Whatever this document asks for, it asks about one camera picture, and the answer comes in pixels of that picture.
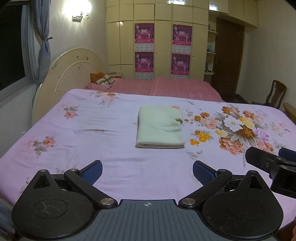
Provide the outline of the pale green long-sleeve sweater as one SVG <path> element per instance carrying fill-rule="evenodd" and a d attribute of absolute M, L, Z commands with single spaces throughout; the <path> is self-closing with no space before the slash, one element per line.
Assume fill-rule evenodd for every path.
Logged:
<path fill-rule="evenodd" d="M 170 106 L 142 105 L 138 112 L 136 146 L 154 149 L 184 148 L 183 113 Z"/>

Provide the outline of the dark wooden chair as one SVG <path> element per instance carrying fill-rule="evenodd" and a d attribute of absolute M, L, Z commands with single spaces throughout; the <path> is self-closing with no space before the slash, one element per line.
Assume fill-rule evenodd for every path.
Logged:
<path fill-rule="evenodd" d="M 252 101 L 252 104 L 264 105 L 272 108 L 280 109 L 282 100 L 287 92 L 287 87 L 278 80 L 274 80 L 271 85 L 271 90 L 265 100 L 265 103 Z"/>

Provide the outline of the corner shelf unit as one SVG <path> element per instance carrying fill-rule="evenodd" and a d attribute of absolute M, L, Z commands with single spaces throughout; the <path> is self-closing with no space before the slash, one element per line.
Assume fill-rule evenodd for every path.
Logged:
<path fill-rule="evenodd" d="M 216 22 L 217 18 L 213 15 L 210 15 L 208 20 L 208 39 L 204 74 L 204 81 L 209 84 L 211 83 L 212 77 L 215 75 L 214 63 L 216 56 L 216 41 L 218 37 Z"/>

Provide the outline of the dark wooden door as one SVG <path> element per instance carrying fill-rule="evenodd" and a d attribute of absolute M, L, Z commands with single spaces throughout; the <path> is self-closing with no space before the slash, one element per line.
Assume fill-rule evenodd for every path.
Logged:
<path fill-rule="evenodd" d="M 226 102 L 232 101 L 238 85 L 244 46 L 245 27 L 217 18 L 214 75 L 211 86 Z"/>

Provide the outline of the lower right pink poster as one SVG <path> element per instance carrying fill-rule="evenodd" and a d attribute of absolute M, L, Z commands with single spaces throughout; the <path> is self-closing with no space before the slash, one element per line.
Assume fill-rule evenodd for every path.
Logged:
<path fill-rule="evenodd" d="M 173 53 L 171 55 L 171 75 L 189 76 L 190 60 L 190 55 Z"/>

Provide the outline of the pink poster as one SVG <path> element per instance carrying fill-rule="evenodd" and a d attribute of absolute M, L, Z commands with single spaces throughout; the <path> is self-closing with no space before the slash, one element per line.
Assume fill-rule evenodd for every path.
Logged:
<path fill-rule="evenodd" d="M 171 55 L 171 75 L 189 76 L 190 60 L 190 55 L 173 53 Z"/>
<path fill-rule="evenodd" d="M 135 73 L 154 72 L 154 52 L 135 52 Z"/>
<path fill-rule="evenodd" d="M 172 44 L 178 46 L 191 46 L 192 26 L 173 24 Z"/>
<path fill-rule="evenodd" d="M 135 44 L 153 44 L 154 23 L 135 23 L 134 42 Z"/>

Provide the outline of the orange and white pillow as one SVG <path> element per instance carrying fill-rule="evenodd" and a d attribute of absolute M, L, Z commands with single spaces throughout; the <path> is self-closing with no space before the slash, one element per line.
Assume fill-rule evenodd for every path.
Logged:
<path fill-rule="evenodd" d="M 123 74 L 121 72 L 110 72 L 110 73 L 90 73 L 90 80 L 92 83 L 109 86 L 114 83 L 116 79 L 121 79 Z"/>

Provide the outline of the cream curved headboard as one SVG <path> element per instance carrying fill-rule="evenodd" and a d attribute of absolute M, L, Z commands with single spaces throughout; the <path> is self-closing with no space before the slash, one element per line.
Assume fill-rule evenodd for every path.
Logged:
<path fill-rule="evenodd" d="M 32 110 L 32 125 L 38 122 L 71 89 L 85 89 L 90 73 L 107 72 L 101 59 L 91 50 L 74 48 L 57 57 L 37 88 Z"/>

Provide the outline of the upper right pink poster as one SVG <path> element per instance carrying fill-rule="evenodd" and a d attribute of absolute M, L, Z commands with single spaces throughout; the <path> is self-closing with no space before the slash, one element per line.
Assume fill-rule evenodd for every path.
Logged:
<path fill-rule="evenodd" d="M 173 24 L 172 44 L 178 46 L 191 46 L 192 26 Z"/>

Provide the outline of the lower left pink poster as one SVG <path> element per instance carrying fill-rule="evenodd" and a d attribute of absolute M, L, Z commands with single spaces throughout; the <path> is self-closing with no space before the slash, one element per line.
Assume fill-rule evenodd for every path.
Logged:
<path fill-rule="evenodd" d="M 154 72 L 154 52 L 135 52 L 135 73 Z"/>

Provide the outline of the cream wardrobe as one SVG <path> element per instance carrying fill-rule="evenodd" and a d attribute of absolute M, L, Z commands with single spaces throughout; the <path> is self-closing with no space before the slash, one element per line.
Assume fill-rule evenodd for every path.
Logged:
<path fill-rule="evenodd" d="M 258 26 L 256 1 L 107 1 L 107 59 L 125 78 L 204 79 L 209 16 Z M 135 44 L 134 24 L 154 23 L 154 43 Z M 173 24 L 192 26 L 192 45 L 172 44 Z M 135 73 L 135 52 L 154 52 L 154 72 Z M 171 75 L 171 55 L 191 56 L 190 75 Z"/>

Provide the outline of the upper left pink poster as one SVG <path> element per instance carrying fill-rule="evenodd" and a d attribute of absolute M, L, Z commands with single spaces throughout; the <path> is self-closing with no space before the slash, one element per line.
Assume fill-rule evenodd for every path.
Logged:
<path fill-rule="evenodd" d="M 153 44 L 154 23 L 135 23 L 134 42 L 135 44 Z"/>

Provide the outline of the grey blue curtain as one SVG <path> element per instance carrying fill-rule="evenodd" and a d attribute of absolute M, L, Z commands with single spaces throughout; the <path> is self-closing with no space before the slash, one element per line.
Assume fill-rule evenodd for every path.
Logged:
<path fill-rule="evenodd" d="M 37 86 L 44 82 L 51 63 L 51 50 L 49 44 L 50 5 L 50 0 L 31 1 L 34 24 L 37 28 L 37 34 L 41 39 L 38 56 L 38 67 L 36 72 Z"/>

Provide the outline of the wall lamp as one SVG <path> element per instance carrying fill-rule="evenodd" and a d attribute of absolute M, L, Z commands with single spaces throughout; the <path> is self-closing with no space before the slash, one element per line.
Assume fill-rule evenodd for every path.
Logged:
<path fill-rule="evenodd" d="M 62 15 L 73 22 L 88 20 L 92 11 L 90 1 L 66 0 L 62 7 Z"/>

